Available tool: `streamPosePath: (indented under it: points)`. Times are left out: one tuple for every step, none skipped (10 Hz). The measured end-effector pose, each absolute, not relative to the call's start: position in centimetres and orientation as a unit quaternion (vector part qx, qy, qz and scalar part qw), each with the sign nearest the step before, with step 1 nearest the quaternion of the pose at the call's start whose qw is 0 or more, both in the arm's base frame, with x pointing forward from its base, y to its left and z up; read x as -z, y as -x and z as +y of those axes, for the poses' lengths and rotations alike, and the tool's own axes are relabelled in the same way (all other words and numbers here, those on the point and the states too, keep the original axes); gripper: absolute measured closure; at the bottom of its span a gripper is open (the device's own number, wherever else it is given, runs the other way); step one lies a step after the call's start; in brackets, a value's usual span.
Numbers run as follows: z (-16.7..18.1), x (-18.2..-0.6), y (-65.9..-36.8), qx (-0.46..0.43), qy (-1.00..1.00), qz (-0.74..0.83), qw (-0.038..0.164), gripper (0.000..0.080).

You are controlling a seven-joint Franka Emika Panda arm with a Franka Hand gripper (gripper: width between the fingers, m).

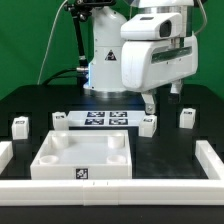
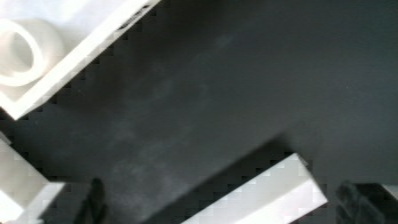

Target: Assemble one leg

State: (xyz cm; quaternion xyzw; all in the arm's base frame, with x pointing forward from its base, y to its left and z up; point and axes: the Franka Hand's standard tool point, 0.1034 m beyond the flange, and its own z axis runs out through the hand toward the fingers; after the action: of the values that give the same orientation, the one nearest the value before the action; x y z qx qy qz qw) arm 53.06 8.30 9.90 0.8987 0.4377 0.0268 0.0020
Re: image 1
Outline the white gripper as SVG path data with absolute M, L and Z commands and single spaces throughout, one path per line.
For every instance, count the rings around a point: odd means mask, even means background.
M 122 83 L 129 91 L 145 92 L 171 83 L 170 102 L 179 102 L 183 79 L 196 73 L 198 45 L 194 35 L 184 39 L 184 46 L 172 48 L 170 40 L 127 41 L 122 48 Z M 145 113 L 154 114 L 154 94 L 142 93 Z

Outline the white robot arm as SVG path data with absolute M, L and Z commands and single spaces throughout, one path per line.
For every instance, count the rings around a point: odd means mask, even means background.
M 84 92 L 105 99 L 139 93 L 153 114 L 158 87 L 169 84 L 169 99 L 178 102 L 183 79 L 196 73 L 192 9 L 207 0 L 125 1 L 139 9 L 129 20 L 104 2 L 92 10 L 94 56 Z

